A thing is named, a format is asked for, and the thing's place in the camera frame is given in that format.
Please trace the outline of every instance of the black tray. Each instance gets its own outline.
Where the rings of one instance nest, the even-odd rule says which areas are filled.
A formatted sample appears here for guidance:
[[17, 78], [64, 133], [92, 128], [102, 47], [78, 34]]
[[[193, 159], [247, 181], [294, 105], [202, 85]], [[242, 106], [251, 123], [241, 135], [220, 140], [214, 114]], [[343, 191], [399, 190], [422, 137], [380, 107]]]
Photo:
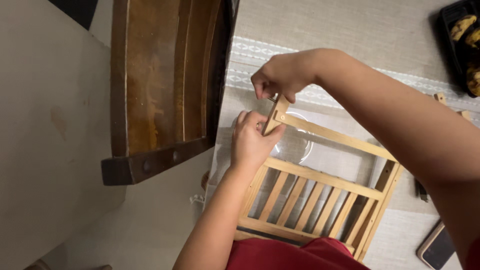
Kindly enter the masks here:
[[466, 32], [471, 32], [473, 29], [480, 27], [479, 10], [480, 1], [461, 0], [442, 8], [437, 22], [441, 38], [447, 46], [449, 60], [454, 68], [456, 80], [472, 98], [476, 98], [477, 96], [473, 95], [467, 87], [468, 50], [466, 50], [466, 46], [464, 45], [467, 35], [464, 34], [458, 42], [454, 42], [450, 37], [450, 29], [452, 29], [459, 19], [469, 14], [477, 16], [477, 21], [474, 22]]

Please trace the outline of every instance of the person's right hand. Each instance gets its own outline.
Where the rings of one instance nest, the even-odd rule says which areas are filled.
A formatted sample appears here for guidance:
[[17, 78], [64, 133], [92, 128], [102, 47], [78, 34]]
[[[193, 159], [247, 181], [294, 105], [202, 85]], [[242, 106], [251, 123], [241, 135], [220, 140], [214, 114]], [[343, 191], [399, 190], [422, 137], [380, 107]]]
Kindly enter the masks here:
[[315, 81], [314, 65], [322, 49], [273, 56], [251, 78], [257, 99], [282, 94], [295, 103], [295, 94]]

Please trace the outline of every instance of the dark wooden chair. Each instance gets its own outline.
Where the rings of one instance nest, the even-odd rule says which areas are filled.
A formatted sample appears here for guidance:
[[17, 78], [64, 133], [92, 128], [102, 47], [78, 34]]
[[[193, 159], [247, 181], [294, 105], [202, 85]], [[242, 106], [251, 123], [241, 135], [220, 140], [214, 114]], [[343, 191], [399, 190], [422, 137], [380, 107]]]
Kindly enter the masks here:
[[215, 144], [230, 0], [115, 0], [105, 185], [137, 184]]

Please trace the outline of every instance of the wall stain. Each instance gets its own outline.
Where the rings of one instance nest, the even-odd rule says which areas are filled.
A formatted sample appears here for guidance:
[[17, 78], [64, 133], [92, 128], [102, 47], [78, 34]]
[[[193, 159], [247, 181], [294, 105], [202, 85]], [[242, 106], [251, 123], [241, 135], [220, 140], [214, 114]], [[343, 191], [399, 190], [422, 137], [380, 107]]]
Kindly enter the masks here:
[[67, 141], [67, 122], [63, 118], [63, 112], [59, 106], [50, 109], [50, 119], [64, 141]]

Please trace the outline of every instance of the person's left hand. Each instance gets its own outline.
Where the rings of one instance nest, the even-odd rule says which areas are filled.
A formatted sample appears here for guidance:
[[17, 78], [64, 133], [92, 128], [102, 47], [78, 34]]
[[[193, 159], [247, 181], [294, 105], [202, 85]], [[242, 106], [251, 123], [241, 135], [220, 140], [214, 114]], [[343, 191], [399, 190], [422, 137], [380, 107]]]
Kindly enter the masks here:
[[256, 173], [282, 138], [286, 126], [277, 126], [268, 136], [262, 136], [262, 124], [268, 118], [252, 110], [242, 111], [232, 135], [232, 168]]

